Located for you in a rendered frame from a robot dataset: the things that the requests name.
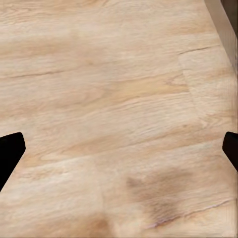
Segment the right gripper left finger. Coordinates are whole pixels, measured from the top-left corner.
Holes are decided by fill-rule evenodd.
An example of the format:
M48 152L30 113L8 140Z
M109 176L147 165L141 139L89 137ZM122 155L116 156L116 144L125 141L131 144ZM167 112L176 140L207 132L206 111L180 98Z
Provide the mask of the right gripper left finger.
M23 134L0 137L0 191L26 151Z

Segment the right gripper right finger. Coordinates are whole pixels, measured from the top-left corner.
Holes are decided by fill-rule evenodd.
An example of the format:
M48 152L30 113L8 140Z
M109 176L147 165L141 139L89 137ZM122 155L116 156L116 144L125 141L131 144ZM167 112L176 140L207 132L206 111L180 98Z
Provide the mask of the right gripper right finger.
M226 132L222 149L238 172L238 134Z

